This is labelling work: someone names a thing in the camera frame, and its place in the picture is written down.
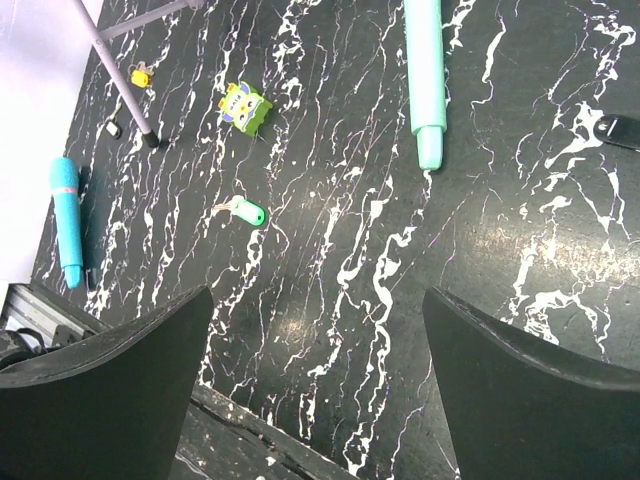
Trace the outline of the green tagged key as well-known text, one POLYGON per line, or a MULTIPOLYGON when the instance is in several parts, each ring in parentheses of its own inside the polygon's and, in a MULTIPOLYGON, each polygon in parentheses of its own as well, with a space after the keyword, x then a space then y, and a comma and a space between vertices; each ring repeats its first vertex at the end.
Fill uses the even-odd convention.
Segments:
POLYGON ((266 221, 265 210, 241 195, 235 195, 228 202, 215 205, 213 210, 229 212, 253 227, 260 227, 266 221))

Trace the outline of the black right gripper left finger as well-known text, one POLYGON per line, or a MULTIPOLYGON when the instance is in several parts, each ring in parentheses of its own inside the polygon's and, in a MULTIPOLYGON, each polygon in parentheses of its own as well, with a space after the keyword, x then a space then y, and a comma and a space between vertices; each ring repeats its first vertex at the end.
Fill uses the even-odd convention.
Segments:
POLYGON ((211 293, 1 371, 4 479, 165 479, 204 354, 211 293))

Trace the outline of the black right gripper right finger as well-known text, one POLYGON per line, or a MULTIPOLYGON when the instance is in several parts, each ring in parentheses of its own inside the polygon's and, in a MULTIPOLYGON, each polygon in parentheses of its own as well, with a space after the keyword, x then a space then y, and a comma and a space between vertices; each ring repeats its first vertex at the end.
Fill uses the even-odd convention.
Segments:
POLYGON ((464 479, 636 479, 639 373, 429 289, 427 340, 464 479))

